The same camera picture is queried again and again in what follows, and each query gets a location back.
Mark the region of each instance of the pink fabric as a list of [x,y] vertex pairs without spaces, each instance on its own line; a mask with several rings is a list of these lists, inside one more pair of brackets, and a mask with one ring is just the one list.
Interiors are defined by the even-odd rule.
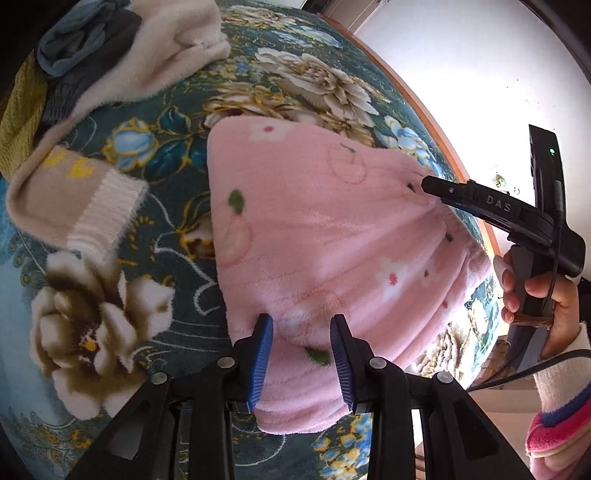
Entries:
[[261,312],[274,319],[263,431],[319,432],[348,413],[334,314],[405,368],[491,271],[455,214],[423,193],[427,169],[399,151],[251,116],[218,123],[207,150],[230,338],[249,336]]
[[591,400],[587,400],[580,410],[555,427],[544,427],[541,413],[538,413],[531,422],[525,447],[530,455],[546,456],[543,454],[551,453],[553,450],[560,451],[569,445],[569,442],[573,443],[589,431],[591,431]]

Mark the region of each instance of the pink sleeve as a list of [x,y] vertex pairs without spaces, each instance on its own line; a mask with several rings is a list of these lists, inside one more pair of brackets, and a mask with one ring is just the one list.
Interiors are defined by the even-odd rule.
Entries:
[[[565,350],[589,349],[582,324]],[[591,445],[591,360],[574,358],[534,376],[542,411],[533,419],[526,450],[536,480],[566,480]]]

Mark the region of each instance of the cable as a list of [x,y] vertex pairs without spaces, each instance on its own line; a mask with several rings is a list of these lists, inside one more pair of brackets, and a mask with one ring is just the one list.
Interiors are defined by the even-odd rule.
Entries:
[[542,304],[541,313],[544,314],[548,305],[552,300],[554,293],[554,285],[556,284],[556,276],[558,274],[558,264],[560,260],[560,247],[562,244],[562,227],[564,225],[564,192],[562,189],[562,182],[560,180],[554,181],[554,203],[556,207],[556,231],[554,238],[556,239],[556,250],[554,251],[554,264],[552,266],[552,280],[550,281],[550,288],[548,294]]
[[[542,315],[552,300],[554,286],[556,285],[556,277],[558,276],[558,264],[560,259],[560,248],[562,244],[562,226],[564,225],[564,192],[562,189],[562,182],[560,180],[554,181],[554,206],[556,208],[556,230],[554,231],[556,250],[554,251],[554,262],[552,264],[552,279],[550,280],[550,288],[548,289],[548,294],[542,302],[542,308],[540,310]],[[488,377],[483,384],[492,382],[495,378],[498,378],[499,375],[503,374],[513,364],[513,362],[515,362],[515,360],[517,360],[525,352],[527,346],[528,344],[525,343],[510,360],[507,360],[503,366],[490,377]]]
[[526,370],[523,370],[522,372],[519,372],[518,374],[511,375],[510,377],[504,378],[502,380],[486,381],[486,382],[476,385],[474,387],[467,388],[466,391],[468,393],[471,393],[471,392],[477,392],[479,390],[485,390],[487,388],[500,387],[500,386],[505,385],[507,383],[513,382],[515,380],[520,380],[521,378],[530,377],[536,373],[541,372],[542,370],[546,370],[549,367],[553,367],[554,365],[557,365],[557,364],[564,362],[565,360],[569,360],[571,358],[591,358],[591,350],[581,349],[581,350],[573,350],[571,352],[563,353],[561,355],[555,356],[554,358],[551,358],[550,360],[546,360],[545,362],[543,362],[541,364],[538,364],[538,365],[530,367]]

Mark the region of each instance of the white fleece cloth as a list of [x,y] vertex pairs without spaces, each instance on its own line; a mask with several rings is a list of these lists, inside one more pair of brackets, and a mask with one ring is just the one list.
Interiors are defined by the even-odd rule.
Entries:
[[135,0],[142,17],[129,52],[79,98],[68,118],[50,128],[11,183],[12,195],[39,163],[95,108],[143,100],[230,55],[214,0]]

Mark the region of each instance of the white wall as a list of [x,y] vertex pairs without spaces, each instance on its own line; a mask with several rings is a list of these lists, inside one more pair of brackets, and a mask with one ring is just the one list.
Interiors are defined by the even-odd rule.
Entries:
[[498,165],[533,203],[528,124],[556,132],[567,221],[591,248],[591,85],[522,3],[391,0],[356,35],[418,95],[479,183]]

